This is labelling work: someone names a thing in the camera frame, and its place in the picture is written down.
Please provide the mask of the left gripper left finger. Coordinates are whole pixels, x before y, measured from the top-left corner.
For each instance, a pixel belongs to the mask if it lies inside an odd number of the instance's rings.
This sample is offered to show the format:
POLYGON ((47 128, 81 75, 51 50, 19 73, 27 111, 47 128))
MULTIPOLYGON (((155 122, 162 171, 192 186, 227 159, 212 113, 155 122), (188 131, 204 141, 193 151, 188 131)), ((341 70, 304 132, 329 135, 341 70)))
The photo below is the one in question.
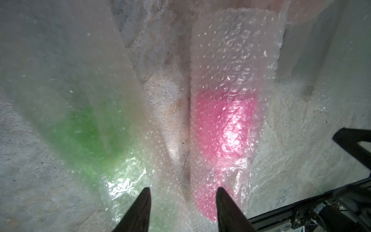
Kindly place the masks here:
POLYGON ((145 187, 112 232, 148 232, 150 212, 151 191, 145 187))

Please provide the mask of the bubble wrap sheet of yellow glass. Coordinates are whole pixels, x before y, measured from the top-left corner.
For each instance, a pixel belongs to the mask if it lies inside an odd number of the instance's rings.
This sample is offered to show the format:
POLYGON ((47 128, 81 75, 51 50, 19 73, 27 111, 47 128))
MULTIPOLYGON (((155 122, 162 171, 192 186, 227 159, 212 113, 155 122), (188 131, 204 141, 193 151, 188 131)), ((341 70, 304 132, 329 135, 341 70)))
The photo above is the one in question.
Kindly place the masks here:
POLYGON ((274 124, 287 160, 281 205, 367 178, 368 168, 333 142, 341 128, 371 127, 371 3, 335 1, 318 17, 289 77, 274 124))

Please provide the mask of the green glass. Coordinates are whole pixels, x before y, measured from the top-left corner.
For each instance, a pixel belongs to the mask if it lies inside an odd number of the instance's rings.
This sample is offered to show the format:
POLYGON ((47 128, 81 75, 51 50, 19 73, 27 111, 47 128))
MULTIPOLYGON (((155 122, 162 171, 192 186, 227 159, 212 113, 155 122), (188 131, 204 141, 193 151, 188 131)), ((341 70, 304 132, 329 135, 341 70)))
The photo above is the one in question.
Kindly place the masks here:
POLYGON ((192 231, 108 1, 1 1, 1 91, 113 224, 149 187, 149 231, 192 231))

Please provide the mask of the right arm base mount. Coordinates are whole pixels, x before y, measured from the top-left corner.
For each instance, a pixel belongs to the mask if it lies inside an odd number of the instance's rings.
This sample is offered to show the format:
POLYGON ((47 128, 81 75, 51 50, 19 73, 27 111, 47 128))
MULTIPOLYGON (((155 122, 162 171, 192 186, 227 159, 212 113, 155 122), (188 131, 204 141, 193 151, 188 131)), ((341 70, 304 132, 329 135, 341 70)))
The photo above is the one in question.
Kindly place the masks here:
POLYGON ((301 201, 293 205, 291 229, 313 232, 315 227, 325 232, 369 232, 370 222, 362 222, 351 215, 340 203, 327 201, 301 201))

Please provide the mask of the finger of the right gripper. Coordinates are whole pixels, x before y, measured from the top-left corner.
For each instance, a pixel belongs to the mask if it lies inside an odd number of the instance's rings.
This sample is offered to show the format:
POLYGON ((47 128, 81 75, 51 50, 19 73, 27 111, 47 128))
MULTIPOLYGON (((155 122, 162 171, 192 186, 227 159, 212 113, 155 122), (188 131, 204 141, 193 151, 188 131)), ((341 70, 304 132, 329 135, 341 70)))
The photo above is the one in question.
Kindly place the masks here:
POLYGON ((371 153, 363 148, 360 142, 371 142, 371 130, 341 128, 332 140, 369 170, 371 169, 371 153))

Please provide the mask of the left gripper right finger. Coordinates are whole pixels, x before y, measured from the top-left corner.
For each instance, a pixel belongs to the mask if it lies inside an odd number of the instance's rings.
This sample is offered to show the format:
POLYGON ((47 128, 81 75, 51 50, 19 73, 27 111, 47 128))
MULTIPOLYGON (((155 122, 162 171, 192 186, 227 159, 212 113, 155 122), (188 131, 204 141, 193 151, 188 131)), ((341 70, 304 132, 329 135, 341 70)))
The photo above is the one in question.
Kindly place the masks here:
POLYGON ((256 232, 253 225, 222 187, 217 189, 216 207, 219 232, 256 232))

